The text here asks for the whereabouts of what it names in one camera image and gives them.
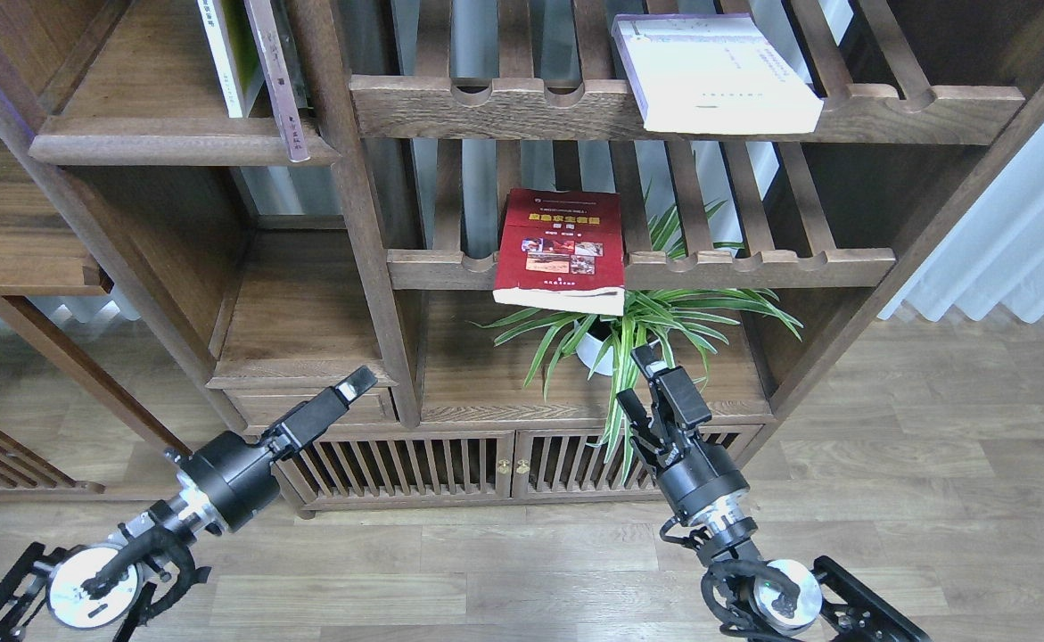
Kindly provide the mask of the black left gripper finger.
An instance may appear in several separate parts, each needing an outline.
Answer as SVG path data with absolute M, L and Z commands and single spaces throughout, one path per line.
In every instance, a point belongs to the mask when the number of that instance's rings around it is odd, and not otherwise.
M 345 405 L 351 405 L 355 399 L 361 398 L 376 385 L 374 371 L 367 366 L 359 366 L 353 373 L 334 385 L 334 390 L 342 399 Z

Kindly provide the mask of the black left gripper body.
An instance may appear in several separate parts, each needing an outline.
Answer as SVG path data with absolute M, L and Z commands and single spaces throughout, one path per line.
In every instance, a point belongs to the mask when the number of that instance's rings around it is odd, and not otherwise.
M 169 500 L 172 515 L 164 528 L 184 536 L 239 530 L 280 493 L 272 463 L 296 456 L 342 418 L 351 402 L 352 389 L 325 389 L 278 418 L 257 442 L 226 431 L 188 457 L 164 451 L 182 484 Z

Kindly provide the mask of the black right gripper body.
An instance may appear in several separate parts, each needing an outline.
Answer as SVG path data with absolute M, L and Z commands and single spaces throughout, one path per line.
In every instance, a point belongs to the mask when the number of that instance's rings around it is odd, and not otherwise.
M 632 435 L 637 454 L 652 473 L 682 525 L 733 525 L 745 520 L 739 499 L 749 484 L 720 444 L 701 438 L 711 418 L 684 368 L 661 371 L 647 381 L 652 395 L 652 431 L 660 442 Z

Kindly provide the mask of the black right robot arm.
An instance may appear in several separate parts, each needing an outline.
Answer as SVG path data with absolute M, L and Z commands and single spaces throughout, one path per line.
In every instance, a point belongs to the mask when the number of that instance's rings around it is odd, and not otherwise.
M 647 380 L 651 409 L 636 393 L 621 391 L 637 455 L 667 499 L 675 525 L 688 534 L 675 543 L 696 552 L 704 565 L 701 592 L 726 637 L 746 641 L 792 641 L 823 619 L 838 641 L 925 641 L 926 633 L 856 580 L 843 566 L 821 556 L 812 566 L 763 558 L 752 541 L 755 521 L 739 507 L 749 484 L 720 444 L 701 438 L 711 418 L 692 378 L 668 366 L 652 344 L 632 350 Z

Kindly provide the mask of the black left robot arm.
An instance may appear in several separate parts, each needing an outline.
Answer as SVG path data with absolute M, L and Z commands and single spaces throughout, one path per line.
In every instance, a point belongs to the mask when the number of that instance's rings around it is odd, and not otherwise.
M 118 641 L 208 580 L 191 554 L 197 532 L 236 532 L 280 495 L 272 463 L 293 458 L 376 384 L 358 368 L 278 418 L 256 442 L 226 431 L 191 455 L 167 449 L 177 495 L 156 501 L 102 543 L 45 552 L 32 543 L 0 580 L 0 641 L 21 641 L 40 608 L 77 631 L 119 623 Z

